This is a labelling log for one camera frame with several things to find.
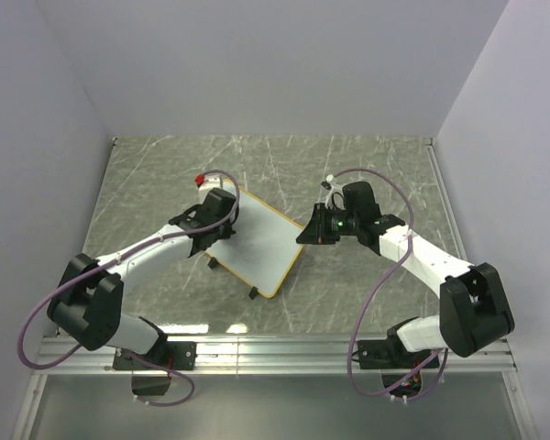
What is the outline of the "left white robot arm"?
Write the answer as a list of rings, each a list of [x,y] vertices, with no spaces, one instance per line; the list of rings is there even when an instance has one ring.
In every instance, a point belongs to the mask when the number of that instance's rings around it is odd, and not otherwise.
[[[236,196],[213,188],[201,203],[132,246],[98,258],[83,253],[72,258],[48,318],[88,351],[119,348],[133,352],[147,369],[161,366],[167,335],[147,319],[124,313],[124,296],[169,265],[230,238],[237,212]]]

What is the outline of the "yellow framed whiteboard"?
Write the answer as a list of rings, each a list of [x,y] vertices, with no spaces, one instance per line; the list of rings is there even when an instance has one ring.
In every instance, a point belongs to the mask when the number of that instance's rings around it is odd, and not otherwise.
[[[303,228],[257,196],[240,191],[235,233],[206,250],[206,255],[234,274],[258,296],[273,297],[289,274],[303,247],[296,237]]]

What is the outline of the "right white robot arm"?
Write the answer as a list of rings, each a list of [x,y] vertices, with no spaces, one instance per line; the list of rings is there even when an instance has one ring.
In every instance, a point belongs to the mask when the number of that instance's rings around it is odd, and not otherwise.
[[[334,245],[341,237],[401,264],[439,300],[439,312],[414,317],[387,332],[386,354],[399,367],[425,350],[450,349],[467,358],[515,329],[499,272],[490,264],[456,258],[411,231],[393,214],[383,214],[369,183],[342,187],[343,205],[316,203],[297,236],[300,245]]]

